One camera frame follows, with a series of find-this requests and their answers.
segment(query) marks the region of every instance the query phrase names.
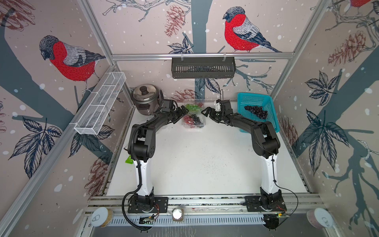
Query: white wire basket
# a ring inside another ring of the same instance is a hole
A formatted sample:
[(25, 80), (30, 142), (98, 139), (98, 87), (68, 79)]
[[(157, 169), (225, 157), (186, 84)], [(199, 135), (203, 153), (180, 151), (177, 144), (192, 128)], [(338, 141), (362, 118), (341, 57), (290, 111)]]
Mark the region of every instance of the white wire basket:
[(79, 134), (97, 135), (125, 82), (123, 72), (111, 72), (75, 125)]

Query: bird's black head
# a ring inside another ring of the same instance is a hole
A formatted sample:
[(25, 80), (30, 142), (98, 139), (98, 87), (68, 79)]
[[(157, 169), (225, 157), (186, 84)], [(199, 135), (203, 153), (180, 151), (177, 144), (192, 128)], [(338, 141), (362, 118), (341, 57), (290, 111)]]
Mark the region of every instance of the bird's black head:
[(41, 55), (46, 60), (47, 58), (54, 60), (54, 51), (53, 46), (55, 43), (58, 43), (59, 40), (57, 37), (52, 35), (45, 36), (41, 42), (39, 42), (39, 50), (41, 51)]
[(230, 23), (238, 14), (245, 14), (245, 10), (240, 6), (234, 6), (226, 11), (223, 19)]

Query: rice cooker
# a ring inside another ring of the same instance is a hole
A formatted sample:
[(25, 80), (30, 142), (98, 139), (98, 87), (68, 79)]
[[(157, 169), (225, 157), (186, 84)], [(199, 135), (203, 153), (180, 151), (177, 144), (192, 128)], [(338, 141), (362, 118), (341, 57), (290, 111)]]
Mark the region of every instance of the rice cooker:
[(163, 93), (153, 85), (143, 84), (133, 90), (131, 98), (138, 112), (150, 115), (159, 108), (163, 101)]

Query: lid knob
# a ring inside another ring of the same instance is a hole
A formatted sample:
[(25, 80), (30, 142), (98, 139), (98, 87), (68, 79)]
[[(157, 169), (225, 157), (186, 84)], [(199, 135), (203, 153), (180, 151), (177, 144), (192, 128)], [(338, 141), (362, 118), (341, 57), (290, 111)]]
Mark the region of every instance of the lid knob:
[(146, 94), (149, 93), (149, 92), (147, 91), (147, 87), (146, 87), (146, 86), (141, 86), (141, 87), (139, 88), (139, 90), (141, 91), (141, 94), (142, 94), (142, 95), (146, 95)]

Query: black metal basket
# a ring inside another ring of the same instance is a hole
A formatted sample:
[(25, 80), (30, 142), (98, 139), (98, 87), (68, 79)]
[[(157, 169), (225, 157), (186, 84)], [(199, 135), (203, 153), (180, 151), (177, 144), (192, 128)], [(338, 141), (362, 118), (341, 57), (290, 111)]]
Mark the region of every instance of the black metal basket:
[(232, 78), (236, 71), (234, 57), (172, 58), (172, 77)]

